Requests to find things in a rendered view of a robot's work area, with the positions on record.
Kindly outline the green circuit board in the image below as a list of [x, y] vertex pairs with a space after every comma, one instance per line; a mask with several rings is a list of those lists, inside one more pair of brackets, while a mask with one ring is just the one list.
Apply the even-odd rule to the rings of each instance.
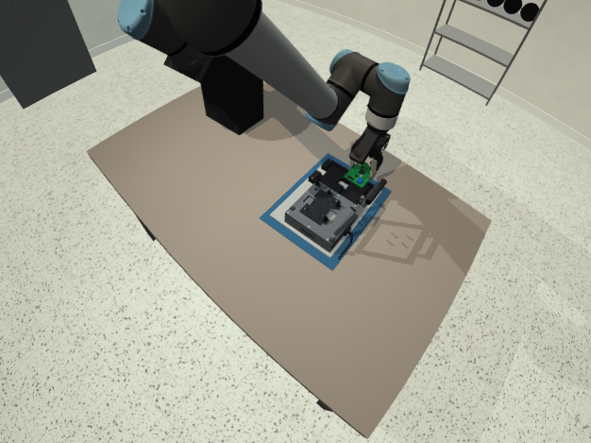
[[370, 180], [371, 165], [364, 162], [363, 165], [356, 163], [344, 176], [344, 178], [352, 181], [361, 188]]

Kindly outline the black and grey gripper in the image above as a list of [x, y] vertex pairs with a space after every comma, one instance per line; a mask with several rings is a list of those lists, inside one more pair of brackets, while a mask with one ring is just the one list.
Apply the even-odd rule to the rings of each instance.
[[[371, 170], [370, 170], [370, 181], [376, 176], [382, 161], [383, 161], [383, 156], [382, 156], [382, 152], [381, 149], [384, 147], [384, 149], [387, 147], [390, 137], [391, 135], [388, 134], [388, 131], [390, 130], [378, 130], [376, 128], [371, 127], [367, 122], [366, 124], [368, 125], [368, 127], [370, 129], [372, 129], [373, 131], [376, 131], [378, 133], [381, 133], [380, 139], [377, 141], [377, 143], [375, 144], [375, 146], [372, 149], [372, 152], [369, 155], [369, 158], [373, 158], [370, 161], [370, 165], [371, 165]], [[386, 132], [386, 133], [384, 133]], [[388, 138], [387, 138], [388, 136]], [[383, 149], [383, 150], [384, 150]], [[355, 162], [353, 160], [350, 160], [350, 169], [355, 165]]]

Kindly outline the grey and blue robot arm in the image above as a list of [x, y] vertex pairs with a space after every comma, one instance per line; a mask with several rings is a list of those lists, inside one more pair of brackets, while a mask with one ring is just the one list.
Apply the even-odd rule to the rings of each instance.
[[392, 129], [409, 90], [411, 79], [404, 68], [379, 64], [349, 49], [333, 58], [325, 82], [262, 13], [262, 0], [121, 0], [118, 23], [127, 35], [166, 54], [183, 70], [226, 55], [327, 131], [337, 126], [359, 91], [370, 96], [366, 122]]

